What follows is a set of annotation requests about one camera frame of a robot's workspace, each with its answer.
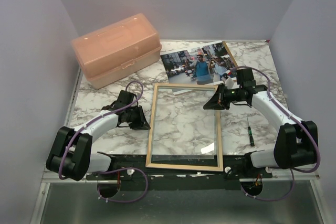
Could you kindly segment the photo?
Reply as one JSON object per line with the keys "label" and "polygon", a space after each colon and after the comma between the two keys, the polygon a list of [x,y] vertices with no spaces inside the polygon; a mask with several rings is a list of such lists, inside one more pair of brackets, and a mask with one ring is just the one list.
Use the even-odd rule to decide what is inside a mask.
{"label": "photo", "polygon": [[183,47],[161,53],[169,83],[233,87],[237,63],[224,41]]}

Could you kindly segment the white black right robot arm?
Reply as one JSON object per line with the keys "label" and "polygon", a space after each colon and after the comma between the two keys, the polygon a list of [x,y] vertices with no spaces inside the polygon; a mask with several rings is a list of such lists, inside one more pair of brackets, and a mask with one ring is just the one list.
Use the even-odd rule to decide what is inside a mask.
{"label": "white black right robot arm", "polygon": [[249,178],[264,167],[293,169],[301,173],[315,172],[321,163],[318,149],[318,129],[312,121],[304,121],[292,114],[271,93],[271,81],[257,85],[253,72],[256,68],[235,68],[238,88],[218,85],[214,95],[203,106],[205,110],[229,110],[235,102],[246,102],[258,110],[277,131],[274,148],[248,153],[241,165],[242,173]]}

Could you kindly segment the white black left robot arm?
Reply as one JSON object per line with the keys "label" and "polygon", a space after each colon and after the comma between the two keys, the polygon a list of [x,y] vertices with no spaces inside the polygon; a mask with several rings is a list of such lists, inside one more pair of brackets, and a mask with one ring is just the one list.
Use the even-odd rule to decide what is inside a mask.
{"label": "white black left robot arm", "polygon": [[112,179],[117,171],[112,157],[92,153],[92,144],[121,124],[127,124],[132,130],[149,130],[150,126],[138,103],[139,98],[134,93],[122,90],[116,101],[104,106],[88,122],[75,128],[61,127],[46,160],[46,169],[57,173],[60,179],[79,181],[87,173],[96,172],[104,179]]}

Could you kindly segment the blue wooden picture frame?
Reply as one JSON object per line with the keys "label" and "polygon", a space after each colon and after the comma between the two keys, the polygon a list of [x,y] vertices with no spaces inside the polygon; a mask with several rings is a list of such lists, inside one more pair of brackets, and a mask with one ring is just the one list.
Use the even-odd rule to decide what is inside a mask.
{"label": "blue wooden picture frame", "polygon": [[155,84],[147,168],[224,170],[220,113],[203,108],[216,89],[209,85]]}

